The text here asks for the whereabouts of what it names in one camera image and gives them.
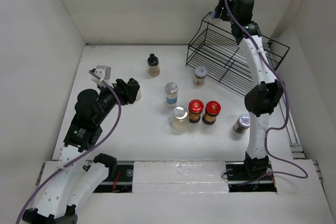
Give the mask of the white bottle black cap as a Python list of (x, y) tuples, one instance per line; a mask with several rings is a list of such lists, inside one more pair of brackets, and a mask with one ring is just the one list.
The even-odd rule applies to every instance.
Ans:
[(129, 81), (128, 81), (128, 84), (139, 86), (138, 91), (136, 93), (137, 95), (136, 95), (136, 98), (135, 98), (136, 101), (139, 101), (142, 98), (142, 91), (141, 91), (141, 87), (140, 87), (139, 82), (136, 81), (134, 78), (130, 78)]

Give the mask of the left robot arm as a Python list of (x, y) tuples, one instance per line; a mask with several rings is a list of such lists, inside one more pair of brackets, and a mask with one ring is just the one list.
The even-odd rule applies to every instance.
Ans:
[(140, 96), (140, 85), (133, 78), (117, 79), (114, 84), (98, 78), (98, 91), (86, 89), (77, 96), (75, 115), (64, 139), (58, 169), (33, 192), (16, 222), (77, 223), (77, 211), (103, 180), (117, 175), (115, 157), (100, 153), (88, 171), (78, 179), (87, 155), (103, 143), (98, 140), (101, 123), (116, 106), (133, 104)]

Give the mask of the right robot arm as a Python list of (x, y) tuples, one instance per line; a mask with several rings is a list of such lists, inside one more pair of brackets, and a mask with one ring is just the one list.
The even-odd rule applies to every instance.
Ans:
[(230, 22), (232, 35), (246, 58), (253, 81), (253, 88), (244, 97), (251, 121), (249, 143), (243, 168), (233, 169), (235, 174), (242, 173), (244, 180), (259, 178), (269, 167), (265, 134), (283, 94), (263, 49), (259, 26), (252, 21), (253, 7), (254, 0), (219, 0), (214, 15)]

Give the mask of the blue-label silver-lid jar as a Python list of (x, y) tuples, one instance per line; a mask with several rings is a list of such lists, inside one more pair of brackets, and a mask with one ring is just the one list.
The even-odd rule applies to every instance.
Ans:
[(178, 86), (174, 82), (169, 82), (165, 86), (166, 105), (173, 108), (177, 105)]

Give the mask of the red-lid sauce jar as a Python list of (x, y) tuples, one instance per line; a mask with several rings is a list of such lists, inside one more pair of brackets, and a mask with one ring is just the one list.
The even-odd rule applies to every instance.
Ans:
[(207, 125), (212, 125), (216, 122), (217, 116), (221, 111), (221, 105), (217, 101), (209, 101), (205, 107), (205, 113), (202, 120)]
[(188, 105), (188, 115), (190, 123), (197, 123), (201, 119), (204, 104), (201, 100), (191, 100)]

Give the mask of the clear jar silver lid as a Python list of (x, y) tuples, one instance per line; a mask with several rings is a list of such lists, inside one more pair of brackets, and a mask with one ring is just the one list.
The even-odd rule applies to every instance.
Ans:
[(186, 127), (188, 124), (188, 110), (184, 106), (176, 106), (172, 110), (171, 123), (175, 129)]

